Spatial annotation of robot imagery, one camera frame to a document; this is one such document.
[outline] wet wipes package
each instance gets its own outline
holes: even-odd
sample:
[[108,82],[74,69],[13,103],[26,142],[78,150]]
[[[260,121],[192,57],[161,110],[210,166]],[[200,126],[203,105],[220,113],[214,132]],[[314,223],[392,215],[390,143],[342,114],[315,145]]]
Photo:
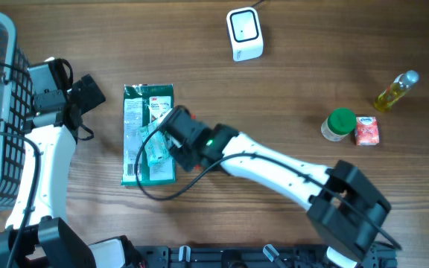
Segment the wet wipes package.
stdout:
[[378,133],[377,118],[357,117],[355,139],[357,140],[357,145],[378,144],[380,142],[380,135]]
[[[157,126],[158,121],[153,121],[147,126],[141,127],[140,134],[142,134],[142,140],[145,141],[148,136],[155,131]],[[150,140],[148,140],[145,145],[148,167],[153,167],[170,157],[170,153],[167,149],[167,142],[168,141],[165,140],[165,137],[160,133],[160,131],[153,134]]]
[[142,142],[155,130],[156,120],[174,105],[173,85],[124,87],[124,173],[122,185],[137,186],[135,167],[143,186],[175,182],[175,161],[161,133],[149,140],[139,163],[136,155]]

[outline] yellow liquid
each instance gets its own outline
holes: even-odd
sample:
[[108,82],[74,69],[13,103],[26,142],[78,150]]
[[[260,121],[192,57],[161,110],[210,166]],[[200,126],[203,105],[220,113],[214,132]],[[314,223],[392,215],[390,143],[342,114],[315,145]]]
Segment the yellow liquid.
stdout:
[[386,112],[392,108],[392,105],[407,93],[405,87],[400,86],[400,83],[395,82],[388,87],[378,98],[375,99],[373,105],[380,112]]

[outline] black plastic part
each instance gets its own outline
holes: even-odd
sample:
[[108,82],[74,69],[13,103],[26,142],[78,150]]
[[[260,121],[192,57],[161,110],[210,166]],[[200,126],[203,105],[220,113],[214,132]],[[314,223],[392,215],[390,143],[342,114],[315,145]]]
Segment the black plastic part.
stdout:
[[51,70],[52,77],[54,78],[54,82],[56,83],[57,89],[62,89],[63,91],[67,91],[72,86],[72,81],[70,81],[69,77],[67,77],[66,70],[64,69],[64,61],[63,59],[55,59],[46,62]]
[[201,161],[199,152],[208,141],[212,130],[205,124],[191,119],[186,109],[175,107],[165,120],[160,131],[167,132],[181,144],[180,148],[171,147],[170,154],[183,170],[192,171]]
[[199,152],[199,154],[202,156],[200,165],[207,168],[214,162],[222,159],[224,157],[224,148],[232,138],[237,137],[238,135],[239,131],[233,129],[232,127],[217,124],[208,137],[209,144],[205,144],[205,146],[202,147]]
[[236,249],[223,250],[221,268],[248,268],[243,261],[243,254]]
[[74,103],[65,103],[59,107],[54,106],[53,109],[46,109],[44,112],[29,112],[26,114],[22,130],[28,134],[37,127],[65,125],[77,143],[78,129],[81,124],[82,117],[78,106]]
[[53,267],[95,268],[89,247],[60,218],[41,222],[38,237]]
[[[344,199],[360,213],[382,226],[391,205],[373,184],[353,165],[339,161],[325,184],[339,194],[346,192]],[[308,218],[323,240],[342,255],[362,261],[378,234],[368,222],[354,213],[345,204],[336,207],[333,196],[325,191],[311,199]]]
[[[150,256],[147,267],[150,268],[225,268],[223,260],[239,259],[247,268],[277,268],[262,252],[262,248],[191,248],[189,262],[179,260],[179,248],[168,249],[166,246],[151,246],[150,254],[146,255],[147,247],[136,246],[142,256]],[[276,247],[279,258],[288,268],[338,268],[330,262],[325,253],[326,245],[300,245],[294,247]],[[165,259],[162,252],[169,253]],[[357,268],[396,268],[396,252],[382,243],[374,243],[368,251],[364,262]]]
[[60,89],[34,96],[34,110],[36,112],[50,112],[64,105],[66,105],[66,98]]
[[170,148],[170,154],[185,171],[197,165],[207,168],[223,158],[223,149],[239,132],[218,124],[211,130],[205,124],[191,118],[188,110],[175,107],[167,115],[160,131],[176,139],[181,147]]
[[[252,38],[248,38],[248,39],[242,39],[242,40],[238,40],[238,38],[236,38],[235,23],[232,21],[232,17],[234,15],[241,14],[241,13],[251,13],[252,20],[254,21],[254,27],[256,29],[256,36],[254,36]],[[234,12],[231,14],[231,16],[229,16],[229,21],[231,22],[232,35],[235,38],[236,42],[247,42],[247,41],[254,40],[254,39],[259,37],[259,30],[258,30],[259,26],[258,26],[258,23],[256,21],[256,16],[252,10],[242,10],[242,11]]]
[[69,97],[71,101],[80,107],[81,115],[94,109],[106,100],[101,89],[90,74],[86,74],[72,85]]
[[162,247],[158,246],[158,247],[153,247],[153,246],[142,246],[139,247],[139,250],[137,250],[132,242],[130,240],[128,240],[127,236],[122,235],[119,237],[112,237],[106,240],[102,240],[102,241],[98,241],[95,244],[98,243],[103,243],[105,241],[108,240],[114,240],[117,239],[119,241],[121,241],[122,247],[124,249],[124,257],[125,257],[125,266],[121,267],[121,268],[129,268],[129,267],[137,267],[139,268],[139,264],[143,263],[144,260],[147,260],[147,255],[142,255],[141,252],[153,252],[155,248],[156,251],[161,250]]
[[[0,233],[0,268],[5,268],[18,230]],[[44,250],[45,257],[29,260],[36,245]],[[95,268],[95,259],[89,247],[60,218],[41,220],[39,225],[24,230],[19,251],[12,268],[26,267],[80,267]]]
[[135,249],[143,257],[146,267],[170,267],[170,249],[167,246],[136,246]]

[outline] green package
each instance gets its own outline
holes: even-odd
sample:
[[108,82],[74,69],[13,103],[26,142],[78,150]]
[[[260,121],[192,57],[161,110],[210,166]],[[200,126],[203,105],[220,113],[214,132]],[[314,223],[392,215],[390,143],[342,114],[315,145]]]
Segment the green package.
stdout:
[[[159,125],[159,120],[149,123],[144,127],[140,127],[140,133],[142,134],[142,140],[148,138],[148,136],[155,131]],[[148,167],[153,167],[154,165],[159,164],[160,162],[165,161],[170,157],[168,152],[168,141],[160,131],[157,131],[153,136],[148,140],[145,145],[145,152],[147,154]]]
[[[164,115],[174,106],[173,85],[138,85],[124,87],[124,173],[121,184],[137,186],[135,160],[143,142],[140,129]],[[148,166],[147,153],[142,152],[138,177],[143,186],[175,182],[175,160],[170,156]]]

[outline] white device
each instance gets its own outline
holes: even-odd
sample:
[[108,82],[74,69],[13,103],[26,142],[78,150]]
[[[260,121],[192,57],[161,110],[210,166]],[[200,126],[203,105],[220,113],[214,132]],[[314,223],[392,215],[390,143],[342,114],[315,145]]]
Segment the white device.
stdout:
[[231,10],[226,16],[232,59],[250,60],[262,55],[264,42],[258,13],[252,7]]
[[[66,126],[49,125],[34,129],[26,135],[26,138],[34,141],[41,152],[39,181],[33,203],[34,211],[31,212],[26,226],[36,225],[47,216],[52,219],[60,217],[67,221],[67,181],[69,166],[76,148],[74,137]],[[18,197],[6,222],[6,228],[13,226],[15,230],[21,226],[34,177],[33,148],[28,143],[25,144],[25,148],[25,165],[22,169]]]
[[[257,153],[259,155],[269,156],[272,159],[296,168],[302,173],[309,174],[312,179],[315,179],[323,185],[328,180],[328,174],[325,172],[328,169],[327,166],[302,162],[298,159],[278,153],[260,145],[244,133],[239,133],[238,137],[231,138],[223,150],[224,157],[236,153]],[[304,179],[295,173],[263,159],[241,156],[228,159],[220,165],[228,174],[251,179],[252,181],[260,183],[298,203],[306,211],[311,207],[309,197],[319,195],[322,190],[313,183],[305,183]],[[334,262],[339,267],[354,268],[357,266],[357,262],[340,254],[331,247],[328,248],[326,255],[330,261]]]

